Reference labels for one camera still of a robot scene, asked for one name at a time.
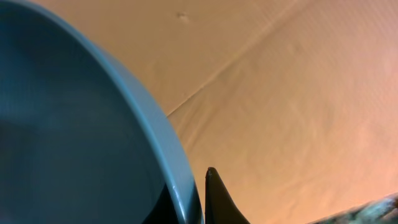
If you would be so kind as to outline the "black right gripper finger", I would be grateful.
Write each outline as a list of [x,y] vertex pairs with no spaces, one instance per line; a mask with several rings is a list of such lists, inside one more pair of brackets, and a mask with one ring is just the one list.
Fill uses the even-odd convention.
[[218,171],[209,167],[205,180],[206,224],[249,224],[239,211]]

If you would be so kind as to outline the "large dark blue bowl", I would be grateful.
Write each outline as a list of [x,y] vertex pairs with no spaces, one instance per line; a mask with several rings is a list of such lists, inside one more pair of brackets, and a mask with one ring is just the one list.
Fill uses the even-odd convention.
[[1,2],[1,222],[202,223],[153,97],[50,11]]

